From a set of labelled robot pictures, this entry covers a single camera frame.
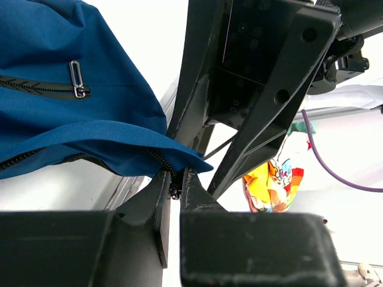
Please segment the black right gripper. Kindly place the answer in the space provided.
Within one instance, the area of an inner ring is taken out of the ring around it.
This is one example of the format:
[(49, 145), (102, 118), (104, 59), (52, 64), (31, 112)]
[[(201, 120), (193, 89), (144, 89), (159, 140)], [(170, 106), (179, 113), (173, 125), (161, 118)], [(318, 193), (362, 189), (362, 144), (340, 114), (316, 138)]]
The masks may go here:
[(369, 68), (360, 50), (381, 31), (382, 1), (189, 1), (167, 136), (204, 155), (213, 125), (242, 124), (208, 188), (218, 199), (276, 155), (307, 91)]

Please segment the blue zip-up jacket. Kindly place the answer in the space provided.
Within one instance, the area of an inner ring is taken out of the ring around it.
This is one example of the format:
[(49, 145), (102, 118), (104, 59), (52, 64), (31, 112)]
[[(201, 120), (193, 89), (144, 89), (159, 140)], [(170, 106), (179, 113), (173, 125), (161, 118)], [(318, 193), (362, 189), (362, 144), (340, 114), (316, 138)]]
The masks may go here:
[(120, 176), (211, 168), (167, 137), (166, 115), (99, 10), (83, 1), (1, 2), (1, 178), (95, 158)]

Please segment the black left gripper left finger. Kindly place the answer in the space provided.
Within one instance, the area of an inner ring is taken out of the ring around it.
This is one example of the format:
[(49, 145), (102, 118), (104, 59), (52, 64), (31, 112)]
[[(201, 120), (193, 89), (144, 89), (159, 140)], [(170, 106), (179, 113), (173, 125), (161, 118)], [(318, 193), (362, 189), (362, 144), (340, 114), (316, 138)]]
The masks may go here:
[(112, 211), (1, 213), (2, 286), (161, 286), (168, 172)]

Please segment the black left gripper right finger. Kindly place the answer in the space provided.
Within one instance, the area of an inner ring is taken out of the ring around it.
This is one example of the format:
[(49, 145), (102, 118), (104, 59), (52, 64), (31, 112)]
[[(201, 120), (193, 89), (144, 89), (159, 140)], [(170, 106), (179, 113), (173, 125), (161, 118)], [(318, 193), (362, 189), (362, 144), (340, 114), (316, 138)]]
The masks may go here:
[(192, 169), (181, 195), (180, 278), (183, 286), (346, 286), (319, 216), (228, 212)]

